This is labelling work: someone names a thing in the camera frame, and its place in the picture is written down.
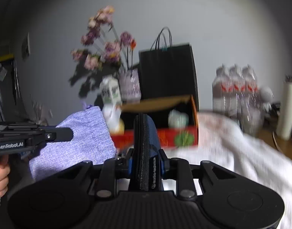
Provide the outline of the person's left hand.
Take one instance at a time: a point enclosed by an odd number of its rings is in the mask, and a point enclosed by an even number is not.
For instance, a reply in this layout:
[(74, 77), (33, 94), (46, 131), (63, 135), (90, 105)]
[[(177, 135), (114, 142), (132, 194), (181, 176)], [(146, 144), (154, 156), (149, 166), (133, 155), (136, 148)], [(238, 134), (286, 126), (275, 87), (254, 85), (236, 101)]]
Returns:
[(8, 155), (4, 155), (0, 159), (0, 198), (5, 195), (8, 190), (10, 166), (8, 163)]

